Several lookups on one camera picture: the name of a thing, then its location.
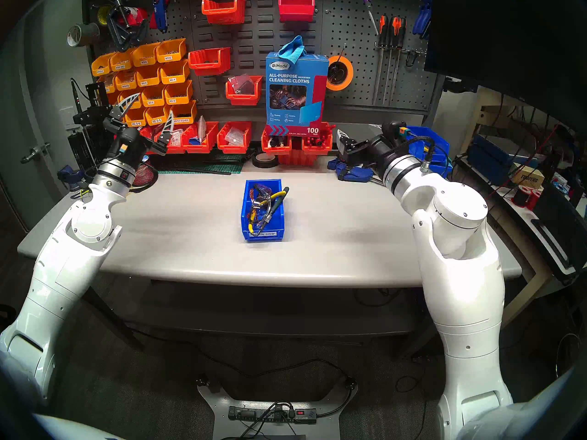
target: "blue microfiber cloth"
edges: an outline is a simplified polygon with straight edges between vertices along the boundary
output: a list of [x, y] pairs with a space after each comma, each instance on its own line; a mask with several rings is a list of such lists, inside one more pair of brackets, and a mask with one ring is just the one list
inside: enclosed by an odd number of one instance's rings
[[301, 36], [296, 36], [291, 42], [288, 42], [281, 50], [277, 52], [280, 58], [286, 59], [287, 61], [295, 64], [302, 55], [306, 55], [306, 49], [304, 48], [304, 41]]

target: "cardboard box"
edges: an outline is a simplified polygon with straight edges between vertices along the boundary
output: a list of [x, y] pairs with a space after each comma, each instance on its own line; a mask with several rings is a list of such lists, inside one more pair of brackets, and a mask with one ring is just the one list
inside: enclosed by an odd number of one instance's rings
[[318, 135], [328, 58], [304, 55], [295, 64], [271, 52], [265, 60], [269, 135]]
[[[520, 164], [514, 163], [512, 170], [520, 168]], [[532, 167], [524, 167], [512, 177], [512, 182], [520, 186], [531, 187], [532, 189], [540, 189], [544, 182], [544, 175], [538, 169]]]

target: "tool rack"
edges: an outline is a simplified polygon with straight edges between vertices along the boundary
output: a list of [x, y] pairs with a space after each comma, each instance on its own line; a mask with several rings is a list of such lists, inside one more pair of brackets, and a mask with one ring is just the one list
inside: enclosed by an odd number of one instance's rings
[[[86, 15], [97, 22], [97, 5], [108, 0], [84, 0]], [[212, 0], [218, 3], [232, 0]], [[193, 83], [193, 99], [198, 111], [209, 120], [255, 121], [265, 123], [265, 79], [261, 82], [261, 98], [256, 106], [233, 106], [225, 96], [225, 83], [232, 75], [247, 73], [265, 76], [265, 57], [271, 51], [279, 50], [296, 35], [301, 35], [308, 53], [327, 57], [344, 51], [354, 68], [351, 84], [342, 91], [326, 90], [323, 121], [345, 121], [353, 123], [381, 123], [389, 119], [389, 112], [418, 114], [423, 116], [424, 125], [432, 123], [442, 91], [443, 76], [424, 71], [427, 41], [412, 35], [412, 27], [418, 16], [420, 0], [373, 0], [373, 16], [379, 20], [382, 13], [407, 19], [404, 51], [400, 58], [397, 85], [392, 100], [382, 106], [385, 74], [389, 61], [389, 50], [384, 52], [382, 75], [379, 80], [379, 94], [375, 105], [371, 105], [375, 90], [375, 76], [379, 51], [377, 36], [371, 27], [367, 8], [363, 0], [315, 0], [311, 22], [280, 22], [278, 0], [245, 0], [244, 23], [215, 25], [202, 14], [202, 0], [171, 0], [167, 9], [169, 30], [166, 34], [158, 29], [149, 29], [143, 44], [186, 39], [186, 50], [230, 47], [230, 68], [219, 75], [195, 75], [190, 69], [189, 79]], [[128, 0], [128, 6], [153, 11], [153, 0]], [[105, 42], [88, 50], [90, 63], [94, 57], [114, 52], [113, 43], [106, 27]], [[413, 66], [406, 66], [407, 50], [418, 53]], [[392, 51], [390, 70], [393, 74], [397, 50]], [[414, 53], [410, 55], [412, 63]], [[389, 96], [392, 82], [388, 84]], [[260, 138], [254, 132], [254, 139]]]

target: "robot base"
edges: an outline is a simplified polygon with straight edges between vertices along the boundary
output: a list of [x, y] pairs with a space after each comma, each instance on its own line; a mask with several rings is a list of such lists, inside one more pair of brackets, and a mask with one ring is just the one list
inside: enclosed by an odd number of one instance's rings
[[[228, 393], [215, 382], [202, 382], [198, 386], [199, 393], [208, 402], [208, 405], [214, 412], [214, 434], [212, 440], [221, 440], [226, 437], [238, 438], [245, 430], [245, 426], [238, 419], [228, 419], [228, 408], [247, 407], [250, 409], [257, 409], [265, 411], [271, 406], [273, 402], [259, 402], [259, 401], [239, 401], [233, 399]], [[359, 390], [359, 386], [355, 385], [354, 390], [350, 394], [347, 404], [338, 412], [333, 413], [324, 418], [318, 418], [316, 424], [298, 424], [291, 423], [299, 439], [306, 440], [340, 440], [341, 431], [338, 420], [339, 415], [345, 407], [353, 400], [355, 394]], [[315, 408], [317, 413], [328, 413], [331, 410], [339, 407], [349, 395], [349, 390], [345, 387], [345, 379], [339, 380], [330, 392], [320, 401], [316, 402], [292, 402], [294, 409], [307, 410]], [[247, 426], [251, 425], [251, 421], [244, 421]], [[258, 422], [255, 428], [251, 429], [244, 438], [251, 437], [256, 430], [261, 426]], [[261, 431], [265, 437], [270, 439], [290, 438], [295, 439], [293, 432], [288, 427], [287, 422], [266, 422], [263, 424]]]

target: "screwdriver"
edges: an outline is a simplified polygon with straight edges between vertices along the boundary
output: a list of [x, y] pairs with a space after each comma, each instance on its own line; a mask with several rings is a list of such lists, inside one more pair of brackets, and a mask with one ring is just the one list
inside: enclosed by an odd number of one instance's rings
[[375, 81], [375, 94], [373, 95], [372, 105], [377, 101], [377, 94], [379, 92], [379, 83], [381, 82], [381, 68], [383, 65], [383, 51], [385, 49], [385, 40], [388, 36], [388, 16], [382, 15], [379, 19], [379, 40], [377, 48], [379, 49], [379, 61], [377, 63], [377, 80]]
[[389, 19], [390, 25], [388, 26], [388, 37], [387, 37], [387, 42], [386, 42], [386, 47], [389, 49], [389, 59], [388, 59], [388, 74], [385, 77], [385, 90], [383, 90], [383, 105], [385, 105], [385, 96], [386, 93], [388, 92], [388, 85], [389, 85], [389, 70], [392, 67], [392, 41], [393, 38], [395, 38], [395, 31], [396, 31], [396, 25], [399, 24], [399, 17], [394, 17], [392, 15], [392, 17]]
[[394, 48], [397, 49], [397, 59], [396, 59], [396, 67], [393, 70], [392, 92], [389, 94], [389, 103], [390, 104], [393, 100], [393, 93], [396, 90], [397, 71], [400, 66], [401, 49], [403, 48], [403, 41], [404, 41], [404, 37], [406, 35], [406, 25], [407, 25], [406, 19], [400, 18], [399, 22], [398, 22], [398, 26], [397, 26], [397, 31], [396, 31], [395, 20], [393, 21], [393, 23], [394, 23], [394, 25], [393, 25], [393, 30], [394, 30], [393, 46], [394, 46]]

